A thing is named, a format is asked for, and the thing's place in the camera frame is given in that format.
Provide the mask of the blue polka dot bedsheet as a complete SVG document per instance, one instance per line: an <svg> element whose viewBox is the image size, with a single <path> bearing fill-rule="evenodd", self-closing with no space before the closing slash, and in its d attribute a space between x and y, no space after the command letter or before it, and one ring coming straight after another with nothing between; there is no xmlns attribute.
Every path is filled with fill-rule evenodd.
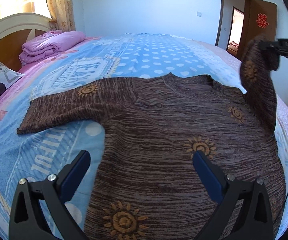
<svg viewBox="0 0 288 240"><path fill-rule="evenodd" d="M59 174L82 150L89 152L91 164L65 206L84 232L94 180L104 153L105 130L90 119L18 134L33 100L100 79L149 79L169 73L178 77L209 75L224 86L243 89L239 73L242 60L228 65L214 50L194 40L163 34L84 39L22 73L24 76L0 96L0 239L9 239L11 206L20 179L31 183ZM280 239L288 227L288 108L276 98L275 138L286 182L281 222L274 238ZM51 232L63 239L46 202L39 202Z"/></svg>

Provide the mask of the brown knit sweater sun motifs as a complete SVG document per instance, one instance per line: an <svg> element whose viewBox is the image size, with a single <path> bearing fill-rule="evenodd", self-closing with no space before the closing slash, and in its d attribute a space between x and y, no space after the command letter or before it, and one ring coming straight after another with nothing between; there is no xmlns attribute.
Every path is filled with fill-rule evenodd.
<svg viewBox="0 0 288 240"><path fill-rule="evenodd" d="M90 119L105 130L104 153L86 212L87 239L194 239L216 208L204 187L202 153L234 184L266 188L247 226L245 194L226 214L221 237L274 239L286 182L275 138L277 98L270 74L280 57L248 44L243 89L209 75L112 77L33 100L17 129L29 134Z"/></svg>

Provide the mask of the red double happiness decal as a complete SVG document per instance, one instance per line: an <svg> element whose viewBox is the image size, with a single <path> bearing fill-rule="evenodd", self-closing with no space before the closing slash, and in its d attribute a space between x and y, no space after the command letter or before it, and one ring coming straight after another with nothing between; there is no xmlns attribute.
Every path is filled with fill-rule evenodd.
<svg viewBox="0 0 288 240"><path fill-rule="evenodd" d="M265 29L269 25L266 14L257 14L256 23L258 27Z"/></svg>

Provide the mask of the cream and wood headboard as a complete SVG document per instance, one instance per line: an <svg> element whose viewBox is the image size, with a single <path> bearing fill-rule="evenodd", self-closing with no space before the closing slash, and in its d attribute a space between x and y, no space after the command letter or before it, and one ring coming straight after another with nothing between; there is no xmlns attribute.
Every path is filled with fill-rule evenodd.
<svg viewBox="0 0 288 240"><path fill-rule="evenodd" d="M33 12L13 14L0 20L0 63L18 71L22 45L51 30L51 19Z"/></svg>

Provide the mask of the beige patterned curtain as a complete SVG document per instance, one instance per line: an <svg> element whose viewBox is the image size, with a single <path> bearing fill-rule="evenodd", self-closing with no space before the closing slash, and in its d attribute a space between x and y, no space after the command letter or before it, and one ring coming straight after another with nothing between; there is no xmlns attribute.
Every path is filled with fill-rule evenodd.
<svg viewBox="0 0 288 240"><path fill-rule="evenodd" d="M62 30L63 32L75 31L72 0L46 0L51 20L51 30Z"/></svg>

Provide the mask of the brown wooden door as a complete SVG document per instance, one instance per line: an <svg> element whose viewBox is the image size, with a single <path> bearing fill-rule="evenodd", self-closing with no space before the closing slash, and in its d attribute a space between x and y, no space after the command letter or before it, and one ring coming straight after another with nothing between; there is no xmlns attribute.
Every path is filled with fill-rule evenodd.
<svg viewBox="0 0 288 240"><path fill-rule="evenodd" d="M263 29L257 26L257 14L267 16L269 25ZM244 21L241 40L237 51L237 59L241 60L245 48L255 36L263 34L269 41L275 40L277 29L277 5L263 0L245 0Z"/></svg>

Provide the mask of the folded pink quilt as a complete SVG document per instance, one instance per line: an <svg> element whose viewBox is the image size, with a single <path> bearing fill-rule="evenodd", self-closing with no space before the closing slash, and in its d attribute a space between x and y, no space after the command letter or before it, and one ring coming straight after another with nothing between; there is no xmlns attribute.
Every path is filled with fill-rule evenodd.
<svg viewBox="0 0 288 240"><path fill-rule="evenodd" d="M83 42L85 37L85 34L81 31L48 31L22 45L22 53L19 55L19 61L22 66L25 66L57 55Z"/></svg>

